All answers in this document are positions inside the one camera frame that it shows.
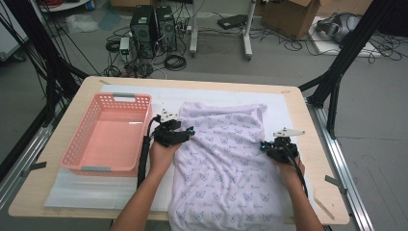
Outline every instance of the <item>black cable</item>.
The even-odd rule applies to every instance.
[[[303,186],[303,191],[305,191],[306,196],[309,197],[303,172],[300,169],[299,165],[297,164],[291,150],[289,150],[289,148],[283,142],[279,143],[279,146],[282,146],[283,148],[286,149],[285,153],[288,155],[289,159],[291,160],[292,165],[296,169],[297,176],[299,177],[300,183]]]

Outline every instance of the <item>white paper sheet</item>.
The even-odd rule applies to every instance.
[[[283,127],[293,128],[285,98],[281,94],[227,90],[180,90],[117,85],[105,85],[101,92],[150,94],[152,96],[154,115],[158,114],[163,108],[178,113],[182,104],[186,101],[201,102],[213,106],[239,106],[262,103],[268,105],[263,115],[266,141],[272,141],[273,132],[279,131]],[[173,176],[174,166],[171,166],[156,192],[151,207],[152,211],[167,211],[171,200]],[[306,181],[308,189],[312,189],[307,178]],[[122,209],[136,190],[136,185],[137,178],[135,177],[79,176],[70,170],[61,168],[44,206]],[[315,207],[313,190],[309,190],[309,198]],[[286,214],[288,216],[293,215],[289,198]]]

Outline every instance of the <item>floor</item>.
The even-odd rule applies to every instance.
[[[82,9],[68,11],[86,13]],[[112,18],[112,12],[97,9],[90,14],[97,22]],[[98,72],[107,66],[106,38],[113,31],[129,24],[128,13],[120,13],[108,29],[71,35]],[[203,24],[216,27],[212,19]],[[254,18],[259,28],[259,18]],[[67,52],[75,66],[95,74],[81,54],[63,37]],[[180,72],[156,71],[150,78],[300,86],[324,73],[333,63],[333,56],[312,56],[303,44],[299,51],[290,51],[291,44],[276,36],[251,40],[253,58],[243,55],[241,38],[217,33],[200,34],[195,58],[185,54],[187,67]],[[408,54],[407,43],[398,50]],[[354,182],[376,230],[406,230],[408,226],[408,186],[403,170],[408,163],[405,137],[408,134],[408,59],[386,58],[369,63],[357,58],[342,80],[336,119],[336,135]],[[25,129],[44,105],[37,75],[30,62],[0,63],[0,162],[13,148]],[[304,92],[309,96],[313,90]],[[109,230],[110,220],[77,218],[12,218],[8,215],[11,200],[0,212],[2,230]],[[164,230],[166,223],[150,223],[146,230]],[[353,220],[348,225],[333,225],[333,230],[358,230]],[[294,230],[287,225],[285,230]]]

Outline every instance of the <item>cardboard box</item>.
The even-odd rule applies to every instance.
[[[131,7],[134,8],[137,5],[153,5],[156,7],[156,0],[111,0],[113,7]]]
[[[299,40],[307,35],[320,6],[331,0],[286,0],[267,3],[261,24],[288,38]]]
[[[364,15],[372,0],[341,0],[319,8],[318,16],[330,16],[333,13],[354,13]]]

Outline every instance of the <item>towel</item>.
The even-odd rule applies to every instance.
[[[174,158],[172,230],[280,230],[284,187],[277,166],[260,150],[266,108],[182,106],[182,129],[193,126],[195,135]]]

